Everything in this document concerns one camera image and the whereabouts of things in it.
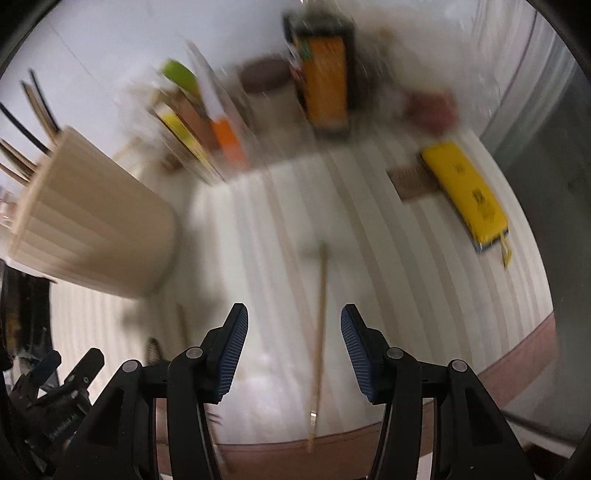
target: plastic bag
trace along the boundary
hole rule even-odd
[[[488,123],[499,87],[457,25],[410,8],[339,6],[355,19],[365,90],[380,118],[405,117],[434,135]]]

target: yellow box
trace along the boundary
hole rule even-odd
[[[507,234],[505,212],[455,143],[426,148],[421,156],[462,217],[477,250],[487,248]]]

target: beige pen holder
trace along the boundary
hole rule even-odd
[[[18,204],[9,256],[45,275],[141,297],[169,268],[177,242],[170,205],[73,128]]]

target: yellow strap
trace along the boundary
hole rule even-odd
[[[507,268],[513,258],[513,251],[511,250],[505,235],[501,235],[501,255],[503,257],[503,266]]]

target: brown lid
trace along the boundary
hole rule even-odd
[[[246,93],[268,92],[291,80],[289,62],[279,57],[266,57],[248,63],[240,73],[240,82]]]

